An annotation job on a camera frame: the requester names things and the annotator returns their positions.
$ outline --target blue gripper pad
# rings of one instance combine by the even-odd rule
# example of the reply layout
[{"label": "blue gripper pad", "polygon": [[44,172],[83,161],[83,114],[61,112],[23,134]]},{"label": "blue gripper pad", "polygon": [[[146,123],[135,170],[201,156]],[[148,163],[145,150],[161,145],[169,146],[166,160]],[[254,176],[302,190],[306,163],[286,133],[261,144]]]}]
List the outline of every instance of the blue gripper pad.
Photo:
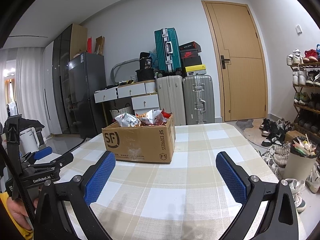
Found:
[{"label": "blue gripper pad", "polygon": [[52,148],[50,146],[40,150],[40,151],[37,151],[34,155],[33,155],[33,158],[35,160],[41,160],[42,158],[48,156],[49,154],[52,153]]},{"label": "blue gripper pad", "polygon": [[218,153],[216,167],[235,201],[244,205],[251,189],[248,174],[242,167],[236,165],[225,152]]},{"label": "blue gripper pad", "polygon": [[105,154],[100,158],[100,160],[102,158],[104,158],[104,160],[102,160],[101,164],[96,169],[95,173],[92,175],[92,177],[85,185],[84,201],[88,206],[91,203],[97,201],[101,191],[103,190],[103,187],[105,186],[107,180],[111,175],[111,172],[116,166],[116,158],[114,153],[105,152]]}]

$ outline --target yellow sleeve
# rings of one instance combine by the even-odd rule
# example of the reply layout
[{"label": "yellow sleeve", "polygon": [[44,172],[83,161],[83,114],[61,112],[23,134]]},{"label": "yellow sleeve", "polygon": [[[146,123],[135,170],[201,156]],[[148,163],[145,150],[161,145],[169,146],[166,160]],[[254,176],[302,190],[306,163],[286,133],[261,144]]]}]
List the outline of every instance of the yellow sleeve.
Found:
[{"label": "yellow sleeve", "polygon": [[12,222],[14,223],[14,225],[16,226],[16,228],[19,230],[19,232],[22,234],[22,236],[26,239],[26,240],[30,240],[32,239],[33,236],[33,231],[32,230],[26,230],[24,228],[22,228],[21,226],[19,226],[17,224],[17,222],[13,219],[13,217],[11,216],[10,212],[8,211],[8,207],[7,207],[7,199],[8,199],[8,193],[4,192],[4,193],[0,193],[0,199],[3,203],[3,206],[5,207],[5,210],[7,211],[7,213],[9,214]]}]

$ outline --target teal suitcase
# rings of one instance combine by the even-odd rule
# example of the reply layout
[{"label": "teal suitcase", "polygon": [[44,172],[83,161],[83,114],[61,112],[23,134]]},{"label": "teal suitcase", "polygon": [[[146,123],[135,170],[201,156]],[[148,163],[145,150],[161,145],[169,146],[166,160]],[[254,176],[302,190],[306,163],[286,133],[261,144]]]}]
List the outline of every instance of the teal suitcase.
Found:
[{"label": "teal suitcase", "polygon": [[181,59],[175,28],[155,31],[159,70],[165,73],[181,74]]}]

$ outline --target wooden door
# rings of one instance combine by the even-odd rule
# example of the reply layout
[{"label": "wooden door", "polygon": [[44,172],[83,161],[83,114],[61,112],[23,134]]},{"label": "wooden door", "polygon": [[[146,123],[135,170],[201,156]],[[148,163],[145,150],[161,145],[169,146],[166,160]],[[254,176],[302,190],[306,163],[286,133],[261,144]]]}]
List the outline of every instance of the wooden door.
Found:
[{"label": "wooden door", "polygon": [[220,61],[224,120],[266,116],[266,83],[260,41],[246,5],[206,1],[216,59]]}]

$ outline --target silver suitcase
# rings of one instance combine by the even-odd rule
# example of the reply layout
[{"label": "silver suitcase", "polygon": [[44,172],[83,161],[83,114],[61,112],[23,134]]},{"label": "silver suitcase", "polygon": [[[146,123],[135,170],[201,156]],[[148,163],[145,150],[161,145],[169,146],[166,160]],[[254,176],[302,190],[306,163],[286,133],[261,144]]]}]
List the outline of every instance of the silver suitcase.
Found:
[{"label": "silver suitcase", "polygon": [[173,113],[175,125],[186,125],[182,77],[157,78],[157,91],[160,109],[164,109],[167,113]]},{"label": "silver suitcase", "polygon": [[185,77],[183,94],[188,125],[214,123],[213,85],[209,75]]}]

